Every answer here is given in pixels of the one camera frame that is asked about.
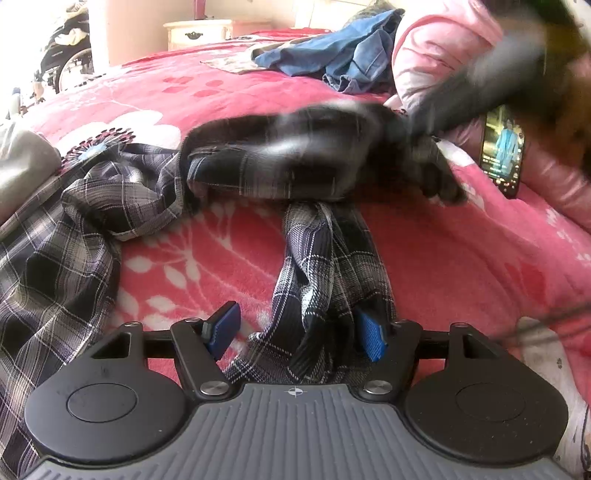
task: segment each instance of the crosshair mark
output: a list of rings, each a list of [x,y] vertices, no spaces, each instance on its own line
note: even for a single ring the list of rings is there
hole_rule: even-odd
[[[303,395],[304,393],[306,393],[305,390],[302,390],[299,387],[290,388],[289,390],[286,390],[285,392],[289,393],[289,395],[291,395],[292,397],[299,397],[300,395]]]

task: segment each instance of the blue clip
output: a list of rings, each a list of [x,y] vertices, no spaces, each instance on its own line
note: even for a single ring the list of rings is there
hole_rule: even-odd
[[[371,315],[361,309],[354,310],[355,329],[359,343],[372,362],[377,362],[386,353],[387,328],[389,325],[381,325]]]
[[[235,301],[227,301],[203,322],[201,338],[216,361],[222,359],[223,354],[240,331],[240,323],[240,305]]]

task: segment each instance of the drawer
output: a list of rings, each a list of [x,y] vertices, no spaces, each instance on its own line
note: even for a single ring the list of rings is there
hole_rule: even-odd
[[[194,25],[171,28],[168,31],[168,49],[194,47],[227,40],[232,36],[232,25]]]

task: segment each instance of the pink bedspread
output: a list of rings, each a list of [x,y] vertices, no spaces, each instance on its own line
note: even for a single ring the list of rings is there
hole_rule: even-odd
[[[209,120],[291,110],[340,96],[314,79],[276,72],[237,75],[200,63],[251,44],[228,41],[139,60],[58,95],[25,119],[62,150],[105,126],[130,127],[138,141],[174,147],[190,128]],[[525,185],[518,200],[506,200],[462,151],[450,144],[447,149],[469,194],[466,205],[445,207],[402,195],[360,205],[400,316],[427,329],[469,322],[490,335],[513,327],[523,315],[539,317],[591,297],[591,236]],[[112,324],[140,320],[163,329],[237,300],[243,329],[222,361],[226,364],[268,321],[283,253],[277,212],[248,200],[213,203],[168,231],[123,244]],[[567,349],[587,400],[589,345],[588,334],[571,340]],[[174,377],[171,364],[155,361],[152,367]],[[435,367],[427,365],[423,373],[429,368]]]

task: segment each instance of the smartphone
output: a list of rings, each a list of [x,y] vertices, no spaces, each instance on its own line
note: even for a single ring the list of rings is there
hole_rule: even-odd
[[[505,105],[486,114],[480,149],[480,168],[505,197],[514,199],[519,189],[525,134]]]

